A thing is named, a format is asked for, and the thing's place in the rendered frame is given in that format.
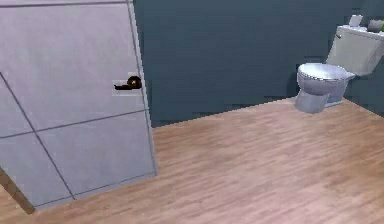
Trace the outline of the white toilet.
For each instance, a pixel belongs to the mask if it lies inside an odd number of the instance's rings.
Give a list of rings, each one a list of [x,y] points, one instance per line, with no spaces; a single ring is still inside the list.
[[[384,31],[338,26],[326,61],[297,68],[300,90],[295,107],[314,114],[341,104],[348,83],[356,76],[371,74],[383,56]]]

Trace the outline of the grey green round object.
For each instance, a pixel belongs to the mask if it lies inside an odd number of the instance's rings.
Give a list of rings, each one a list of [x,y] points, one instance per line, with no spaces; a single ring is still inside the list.
[[[382,27],[384,26],[384,21],[383,20],[370,20],[367,26],[367,31],[368,32],[373,32],[373,33],[379,33],[382,30]]]

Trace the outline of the pale grey room door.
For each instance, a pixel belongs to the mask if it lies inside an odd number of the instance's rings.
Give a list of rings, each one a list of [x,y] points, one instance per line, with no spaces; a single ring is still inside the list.
[[[156,175],[134,0],[0,0],[0,168],[36,210]]]

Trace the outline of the white box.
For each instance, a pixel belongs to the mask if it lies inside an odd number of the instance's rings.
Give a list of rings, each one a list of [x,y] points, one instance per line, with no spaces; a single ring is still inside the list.
[[[350,27],[359,27],[362,19],[363,19],[362,15],[352,15],[348,25]]]

